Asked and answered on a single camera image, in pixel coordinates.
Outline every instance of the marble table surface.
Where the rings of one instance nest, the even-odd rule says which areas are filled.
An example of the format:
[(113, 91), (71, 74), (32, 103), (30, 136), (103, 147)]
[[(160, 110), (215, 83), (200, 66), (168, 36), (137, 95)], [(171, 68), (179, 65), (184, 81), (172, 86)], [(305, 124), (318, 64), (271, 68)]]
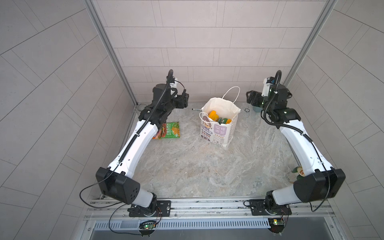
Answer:
[(250, 104), (236, 103), (242, 111), (224, 149), (200, 137), (199, 111), (192, 108), (204, 104), (189, 103), (169, 115), (168, 122), (179, 122), (180, 139), (150, 141), (133, 176), (142, 188), (158, 198), (240, 197), (290, 185), (287, 176), (297, 162), (276, 127), (265, 123)]

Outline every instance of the robotic arm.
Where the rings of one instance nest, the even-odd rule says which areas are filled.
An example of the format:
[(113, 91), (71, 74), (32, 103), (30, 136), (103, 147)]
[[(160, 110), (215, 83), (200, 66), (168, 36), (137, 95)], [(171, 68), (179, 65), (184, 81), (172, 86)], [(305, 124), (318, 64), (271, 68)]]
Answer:
[(270, 214), (279, 213), (286, 204), (332, 198), (345, 179), (344, 172), (334, 169), (320, 153), (297, 112), (287, 108), (287, 99), (292, 94), (280, 84), (280, 78), (279, 70), (275, 77), (264, 79), (263, 92), (247, 92), (247, 103), (262, 108), (264, 121), (276, 126), (286, 137), (303, 167), (305, 177), (291, 186), (267, 192), (264, 203)]
[(152, 215), (157, 208), (156, 195), (140, 188), (132, 179), (135, 168), (149, 141), (166, 122), (175, 108), (188, 106), (189, 94), (184, 89), (177, 95), (177, 78), (169, 70), (167, 82), (153, 88), (153, 101), (141, 111), (135, 130), (118, 156), (108, 168), (99, 168), (96, 179), (104, 195), (126, 204), (137, 205), (144, 215)]

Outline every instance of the yellow item in bag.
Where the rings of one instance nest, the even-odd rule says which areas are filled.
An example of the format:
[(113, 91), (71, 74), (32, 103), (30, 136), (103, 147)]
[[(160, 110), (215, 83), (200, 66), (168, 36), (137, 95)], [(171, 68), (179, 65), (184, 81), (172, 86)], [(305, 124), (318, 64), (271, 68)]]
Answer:
[(213, 121), (217, 121), (217, 120), (218, 120), (218, 115), (216, 114), (216, 111), (215, 111), (215, 110), (212, 110), (212, 111), (209, 113), (208, 117), (209, 117), (210, 119), (212, 119)]

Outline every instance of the green snack package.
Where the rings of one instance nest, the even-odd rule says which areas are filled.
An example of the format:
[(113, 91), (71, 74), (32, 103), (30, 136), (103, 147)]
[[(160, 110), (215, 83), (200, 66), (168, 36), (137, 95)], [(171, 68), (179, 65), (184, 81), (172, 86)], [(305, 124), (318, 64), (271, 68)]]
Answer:
[(152, 139), (180, 138), (179, 122), (163, 123), (159, 131)]

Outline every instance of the paper bag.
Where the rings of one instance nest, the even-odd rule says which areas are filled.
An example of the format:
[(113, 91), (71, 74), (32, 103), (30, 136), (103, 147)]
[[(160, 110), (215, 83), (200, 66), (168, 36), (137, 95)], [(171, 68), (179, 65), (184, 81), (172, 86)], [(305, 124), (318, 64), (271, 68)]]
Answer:
[[(240, 113), (241, 109), (238, 108), (234, 102), (238, 98), (231, 102), (223, 98), (211, 98), (202, 108), (199, 116), (201, 119), (201, 130), (200, 135), (202, 138), (226, 148), (233, 138), (233, 133), (235, 132), (237, 116)], [(218, 122), (213, 121), (208, 117), (209, 113), (214, 110), (220, 118), (231, 119), (232, 122), (228, 124), (219, 124)]]

